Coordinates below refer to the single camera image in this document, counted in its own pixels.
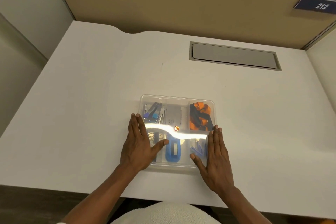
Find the blue sign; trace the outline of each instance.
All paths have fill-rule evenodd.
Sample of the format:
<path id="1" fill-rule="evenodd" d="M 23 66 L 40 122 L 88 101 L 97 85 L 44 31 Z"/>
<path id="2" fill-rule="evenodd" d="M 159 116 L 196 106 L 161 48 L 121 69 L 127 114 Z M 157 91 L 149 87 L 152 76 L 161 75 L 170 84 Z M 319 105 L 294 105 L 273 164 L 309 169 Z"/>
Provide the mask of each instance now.
<path id="1" fill-rule="evenodd" d="M 294 9 L 316 11 L 336 14 L 336 1 L 334 0 L 300 0 Z"/>

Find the dark floor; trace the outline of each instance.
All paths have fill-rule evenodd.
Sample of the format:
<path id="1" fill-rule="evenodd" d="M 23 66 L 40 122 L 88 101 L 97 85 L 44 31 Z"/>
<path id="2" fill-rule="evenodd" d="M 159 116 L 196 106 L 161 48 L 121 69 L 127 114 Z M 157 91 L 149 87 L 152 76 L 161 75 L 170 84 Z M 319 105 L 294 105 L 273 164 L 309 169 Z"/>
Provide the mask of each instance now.
<path id="1" fill-rule="evenodd" d="M 86 196 L 85 193 L 0 185 L 0 223 L 55 224 Z M 124 198 L 118 200 L 112 213 L 123 201 Z M 222 223 L 238 224 L 229 209 L 214 207 L 212 210 L 218 215 Z M 264 215 L 273 224 L 316 223 L 316 220 L 311 218 L 292 217 L 289 219 L 288 216 L 275 213 L 264 213 Z"/>

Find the orange and black lanyard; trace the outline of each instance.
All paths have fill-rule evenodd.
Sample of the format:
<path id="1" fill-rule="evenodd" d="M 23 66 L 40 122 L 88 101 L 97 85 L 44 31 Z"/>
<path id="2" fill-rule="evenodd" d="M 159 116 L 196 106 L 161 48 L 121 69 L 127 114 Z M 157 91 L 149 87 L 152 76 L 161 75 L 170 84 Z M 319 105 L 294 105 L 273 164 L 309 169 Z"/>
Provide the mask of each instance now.
<path id="1" fill-rule="evenodd" d="M 190 105 L 191 130 L 212 131 L 213 124 L 210 118 L 211 108 L 203 102 L 196 102 Z"/>

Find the desk surface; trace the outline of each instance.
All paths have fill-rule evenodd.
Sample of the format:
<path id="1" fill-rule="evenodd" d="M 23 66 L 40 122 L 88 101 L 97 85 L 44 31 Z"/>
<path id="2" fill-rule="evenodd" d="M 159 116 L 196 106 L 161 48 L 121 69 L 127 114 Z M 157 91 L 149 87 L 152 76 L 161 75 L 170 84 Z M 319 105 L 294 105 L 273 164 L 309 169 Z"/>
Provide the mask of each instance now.
<path id="1" fill-rule="evenodd" d="M 190 41 L 275 51 L 282 71 L 190 61 Z M 336 218 L 336 115 L 304 51 L 77 21 L 0 139 L 0 184 L 90 193 L 142 94 L 212 100 L 260 211 Z M 123 196 L 225 206 L 198 174 L 142 171 Z"/>

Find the textured white fabric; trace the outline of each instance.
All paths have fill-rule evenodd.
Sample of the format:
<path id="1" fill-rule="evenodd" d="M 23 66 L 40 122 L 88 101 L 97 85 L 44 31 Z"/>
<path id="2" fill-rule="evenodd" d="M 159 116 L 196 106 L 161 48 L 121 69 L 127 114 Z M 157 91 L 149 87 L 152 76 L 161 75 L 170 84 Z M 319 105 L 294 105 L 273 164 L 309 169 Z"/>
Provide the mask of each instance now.
<path id="1" fill-rule="evenodd" d="M 160 202 L 125 213 L 112 224 L 220 224 L 195 206 Z"/>

